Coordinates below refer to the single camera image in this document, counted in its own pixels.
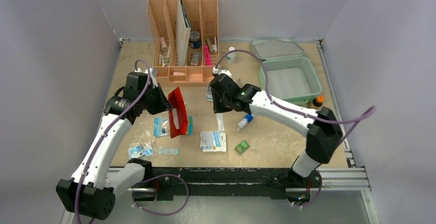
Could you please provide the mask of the red zipper pouch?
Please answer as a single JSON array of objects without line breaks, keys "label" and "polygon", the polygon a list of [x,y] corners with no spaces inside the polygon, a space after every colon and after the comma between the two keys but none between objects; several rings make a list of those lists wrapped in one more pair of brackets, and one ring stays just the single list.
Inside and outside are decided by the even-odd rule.
[{"label": "red zipper pouch", "polygon": [[170,137],[175,138],[180,135],[185,135],[188,129],[188,114],[186,111],[186,105],[183,99],[183,95],[179,87],[175,88],[168,95],[168,101],[172,105],[172,109],[176,108],[178,111],[178,120],[180,129],[175,129],[173,123],[172,109],[169,111],[170,122]]}]

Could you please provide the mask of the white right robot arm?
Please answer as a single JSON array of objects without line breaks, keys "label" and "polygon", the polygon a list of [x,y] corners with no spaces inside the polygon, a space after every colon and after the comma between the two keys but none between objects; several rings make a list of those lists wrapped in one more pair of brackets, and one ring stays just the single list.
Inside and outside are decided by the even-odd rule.
[{"label": "white right robot arm", "polygon": [[343,133],[329,108],[300,107],[272,97],[257,86],[245,84],[240,87],[224,73],[216,75],[209,85],[215,113],[240,111],[269,118],[306,138],[305,150],[289,172],[289,181],[294,186],[302,186],[319,165],[329,163],[341,144]]}]

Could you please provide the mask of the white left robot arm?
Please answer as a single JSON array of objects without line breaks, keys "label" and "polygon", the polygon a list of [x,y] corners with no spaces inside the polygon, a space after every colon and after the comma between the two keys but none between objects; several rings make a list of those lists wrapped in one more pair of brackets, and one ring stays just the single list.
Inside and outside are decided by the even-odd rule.
[{"label": "white left robot arm", "polygon": [[116,199],[128,188],[142,188],[153,182],[149,161],[133,158],[122,170],[108,175],[116,151],[144,110],[155,115],[172,109],[161,86],[149,71],[133,71],[121,88],[122,96],[111,97],[105,106],[98,133],[83,161],[69,179],[59,180],[56,193],[65,209],[92,220],[105,220],[112,212]]}]

